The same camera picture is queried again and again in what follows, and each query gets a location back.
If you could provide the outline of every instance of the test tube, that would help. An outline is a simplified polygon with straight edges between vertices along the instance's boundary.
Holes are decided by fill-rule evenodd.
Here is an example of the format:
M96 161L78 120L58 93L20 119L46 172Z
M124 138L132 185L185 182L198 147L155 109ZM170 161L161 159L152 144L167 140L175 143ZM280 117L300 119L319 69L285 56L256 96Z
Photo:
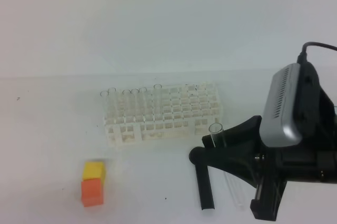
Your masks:
M132 101L131 101L131 91L123 91L123 102L124 102L124 113L125 116L132 116Z
M224 135L223 135L222 124L220 124L220 123L211 124L210 127L209 127L209 132L211 134L214 145L217 148L226 146L225 140L224 140Z
M109 93L107 91L102 91L100 93L102 99L103 99L103 112L104 112L104 119L108 119L108 95Z
M153 86L153 113L163 114L163 106L162 106L162 85L155 84Z
M111 112L114 112L116 111L116 88L112 87L110 89L107 90L107 93L108 93L108 109L111 111Z
M147 90L146 87L141 87L139 89L140 95L142 97L142 101L144 104L144 118L145 121L153 121L153 111L152 111L152 99L151 92Z
M222 124L211 124L209 127L209 132L216 148L226 147L226 140L224 137ZM240 210L244 210L246 197L240 179L227 172L224 172L224 177L235 207Z
M139 92L138 89L133 89L131 93L134 95L135 98L135 115L136 116L142 116L144 113L143 109L143 102L142 102L142 97L141 93Z

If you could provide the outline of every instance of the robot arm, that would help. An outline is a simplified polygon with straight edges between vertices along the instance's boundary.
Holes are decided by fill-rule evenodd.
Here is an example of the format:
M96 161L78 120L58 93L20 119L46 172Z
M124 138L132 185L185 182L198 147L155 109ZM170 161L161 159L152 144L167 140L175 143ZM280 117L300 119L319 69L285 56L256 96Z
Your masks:
M223 132L226 143L202 138L190 152L202 209L214 208L208 166L229 172L256 187L251 210L256 219L276 220L287 181L337 182L337 137L334 105L306 61L309 42L297 63L272 79L263 118L254 116Z

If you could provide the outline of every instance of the yellow block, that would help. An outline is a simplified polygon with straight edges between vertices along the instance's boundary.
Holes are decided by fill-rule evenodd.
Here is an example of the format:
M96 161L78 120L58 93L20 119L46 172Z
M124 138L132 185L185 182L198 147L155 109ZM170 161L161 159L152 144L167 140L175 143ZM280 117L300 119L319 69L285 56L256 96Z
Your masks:
M82 179L95 179L99 178L101 183L104 184L105 180L105 166L103 162L86 162L83 170Z

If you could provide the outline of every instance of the test tube rack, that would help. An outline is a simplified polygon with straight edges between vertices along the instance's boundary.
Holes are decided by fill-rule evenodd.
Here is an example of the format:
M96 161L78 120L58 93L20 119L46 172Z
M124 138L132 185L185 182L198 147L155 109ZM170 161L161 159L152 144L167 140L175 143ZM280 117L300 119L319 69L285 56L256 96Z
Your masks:
M212 123L221 122L222 106L213 83L157 84L140 90L101 92L110 146L206 135Z

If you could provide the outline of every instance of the orange block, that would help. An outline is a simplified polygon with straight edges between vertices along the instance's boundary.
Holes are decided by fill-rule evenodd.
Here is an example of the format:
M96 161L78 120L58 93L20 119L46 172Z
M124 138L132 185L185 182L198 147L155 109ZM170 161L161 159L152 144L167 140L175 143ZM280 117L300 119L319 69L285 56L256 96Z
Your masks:
M82 203L84 207L103 204L103 187L99 178L84 180L82 187Z

